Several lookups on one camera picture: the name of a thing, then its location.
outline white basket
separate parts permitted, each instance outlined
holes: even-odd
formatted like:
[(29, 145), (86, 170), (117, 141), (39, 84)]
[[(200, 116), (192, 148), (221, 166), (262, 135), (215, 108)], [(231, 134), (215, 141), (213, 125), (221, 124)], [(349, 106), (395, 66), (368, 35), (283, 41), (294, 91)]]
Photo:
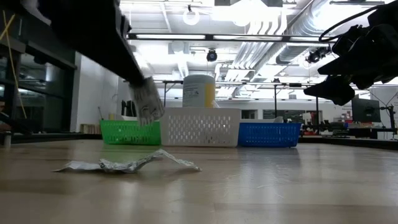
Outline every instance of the white basket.
[(166, 108), (162, 145), (236, 147), (240, 118), (240, 109)]

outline crumpled aluminum foil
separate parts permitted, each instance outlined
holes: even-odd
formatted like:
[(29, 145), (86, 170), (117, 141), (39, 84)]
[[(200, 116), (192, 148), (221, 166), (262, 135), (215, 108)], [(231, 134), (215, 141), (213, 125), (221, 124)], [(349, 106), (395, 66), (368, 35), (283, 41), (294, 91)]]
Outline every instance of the crumpled aluminum foil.
[(111, 172), (124, 172), (128, 174), (132, 174), (141, 169), (145, 164), (156, 160), (157, 157), (165, 156), (174, 162), (181, 164), (183, 166), (196, 169), (197, 171), (201, 171), (201, 168), (196, 166), (194, 163), (185, 161), (182, 159), (177, 159), (173, 155), (169, 154), (163, 149), (159, 149), (148, 156), (139, 159), (138, 161), (132, 161), (127, 163), (118, 163), (118, 162), (110, 162), (106, 159), (100, 159), (98, 164), (91, 164), (87, 162), (81, 161), (71, 161), (65, 165), (62, 169), (55, 170), (54, 172), (61, 172), (66, 170), (103, 170), (107, 173)]

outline green basket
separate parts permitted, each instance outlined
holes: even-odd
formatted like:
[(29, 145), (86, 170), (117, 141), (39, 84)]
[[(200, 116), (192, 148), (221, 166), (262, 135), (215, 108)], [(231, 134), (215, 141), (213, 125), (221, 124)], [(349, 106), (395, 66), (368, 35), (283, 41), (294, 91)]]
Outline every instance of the green basket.
[(160, 123), (140, 126), (138, 121), (101, 121), (101, 132), (106, 144), (161, 144)]

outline table surface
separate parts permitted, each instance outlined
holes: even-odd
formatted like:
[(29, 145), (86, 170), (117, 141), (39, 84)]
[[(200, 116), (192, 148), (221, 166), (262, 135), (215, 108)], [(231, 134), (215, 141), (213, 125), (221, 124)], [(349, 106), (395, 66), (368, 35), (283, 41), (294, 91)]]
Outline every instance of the table surface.
[(137, 174), (51, 172), (158, 148), (80, 140), (0, 149), (0, 223), (398, 223), (394, 151), (165, 147), (203, 171), (164, 159)]

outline yellow cable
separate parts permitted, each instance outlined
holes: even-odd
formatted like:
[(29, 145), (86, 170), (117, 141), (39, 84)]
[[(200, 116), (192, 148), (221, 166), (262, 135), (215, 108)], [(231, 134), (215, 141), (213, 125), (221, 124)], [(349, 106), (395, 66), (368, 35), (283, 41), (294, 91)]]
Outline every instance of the yellow cable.
[(14, 18), (15, 18), (15, 14), (11, 16), (10, 21), (8, 21), (8, 23), (6, 22), (6, 20), (4, 20), (4, 25), (6, 25), (6, 26), (5, 26), (3, 32), (2, 32), (1, 35), (0, 35), (0, 40), (2, 40), (2, 38), (4, 37), (4, 35), (5, 35), (6, 33), (8, 33), (8, 28), (10, 28), (10, 26), (11, 26), (11, 24), (12, 24)]
[(15, 87), (17, 89), (17, 95), (18, 95), (19, 101), (21, 103), (22, 111), (24, 112), (25, 119), (27, 119), (25, 108), (24, 108), (24, 104), (22, 102), (21, 93), (19, 92), (18, 78), (17, 78), (17, 75), (15, 73), (15, 66), (14, 66), (14, 61), (12, 59), (12, 50), (11, 50), (10, 38), (9, 38), (9, 35), (8, 35), (8, 28), (11, 25), (12, 21), (14, 20), (15, 14), (12, 15), (12, 17), (11, 17), (10, 21), (8, 22), (8, 24), (6, 22), (7, 18), (6, 18), (6, 12), (4, 10), (2, 11), (2, 17), (4, 19), (4, 25), (6, 26), (6, 28), (3, 31), (3, 33), (6, 34), (6, 39), (7, 39), (7, 44), (8, 44), (8, 52), (10, 54), (9, 59), (11, 60), (11, 68), (12, 68), (12, 74), (14, 75)]

